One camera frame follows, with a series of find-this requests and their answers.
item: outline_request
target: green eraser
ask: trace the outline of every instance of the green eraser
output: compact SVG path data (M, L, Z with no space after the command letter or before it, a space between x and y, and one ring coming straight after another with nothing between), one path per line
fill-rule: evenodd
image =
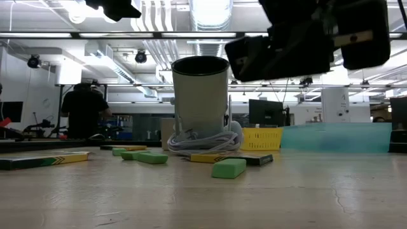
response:
M235 179L246 170L246 160L231 158L216 162L212 169L212 177Z
M113 156L120 156L122 152L126 152L126 149L123 149L123 148L113 148L112 149Z
M152 164L165 163L168 160L168 155L163 155L159 153L139 153L137 155L137 160L139 162Z
M137 160L140 153L149 153L150 151L126 151L121 153L123 160Z

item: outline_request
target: black and yellow box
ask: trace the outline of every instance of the black and yellow box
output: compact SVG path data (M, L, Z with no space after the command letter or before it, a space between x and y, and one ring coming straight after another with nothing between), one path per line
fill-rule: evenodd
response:
M265 151L224 152L214 154L195 154L190 156L191 162L216 163L229 158L245 159L247 165L264 165L273 161L273 155Z
M44 151L0 155L0 170L28 169L40 166L87 161L90 152Z

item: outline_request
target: teal plastic bin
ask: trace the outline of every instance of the teal plastic bin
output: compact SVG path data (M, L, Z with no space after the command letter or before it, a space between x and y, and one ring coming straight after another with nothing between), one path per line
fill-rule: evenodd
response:
M282 149L314 152L386 153L391 123L314 123L284 127Z

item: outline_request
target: yellow box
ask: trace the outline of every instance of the yellow box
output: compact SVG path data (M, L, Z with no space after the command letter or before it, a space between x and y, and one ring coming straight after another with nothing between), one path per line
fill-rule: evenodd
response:
M242 150L279 150L282 128L243 128Z

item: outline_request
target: security camera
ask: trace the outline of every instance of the security camera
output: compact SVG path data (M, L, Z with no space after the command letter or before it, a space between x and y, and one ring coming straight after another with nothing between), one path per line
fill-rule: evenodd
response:
M147 61L147 55L145 50L138 50L135 55L135 61L139 64L143 64Z
M311 85L312 83L314 83L314 81L311 77L305 77L300 80L300 85Z
M27 65L32 69L38 69L43 65L43 62L39 59L39 55L31 55Z

